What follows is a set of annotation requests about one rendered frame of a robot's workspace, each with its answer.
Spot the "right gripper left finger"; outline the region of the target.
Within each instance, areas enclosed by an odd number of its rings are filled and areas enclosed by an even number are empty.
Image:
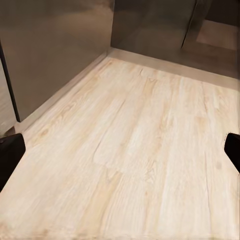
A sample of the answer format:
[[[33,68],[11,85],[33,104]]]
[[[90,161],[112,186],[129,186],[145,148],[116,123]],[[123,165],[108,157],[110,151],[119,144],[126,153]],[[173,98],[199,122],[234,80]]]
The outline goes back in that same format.
[[[26,152],[22,133],[0,137],[0,193]]]

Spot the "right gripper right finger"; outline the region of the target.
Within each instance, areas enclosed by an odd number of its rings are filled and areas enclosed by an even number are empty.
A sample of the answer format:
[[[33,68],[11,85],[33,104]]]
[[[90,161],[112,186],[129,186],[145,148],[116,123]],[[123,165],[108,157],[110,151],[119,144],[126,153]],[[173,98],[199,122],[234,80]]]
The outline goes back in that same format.
[[[240,135],[228,133],[224,151],[240,173]]]

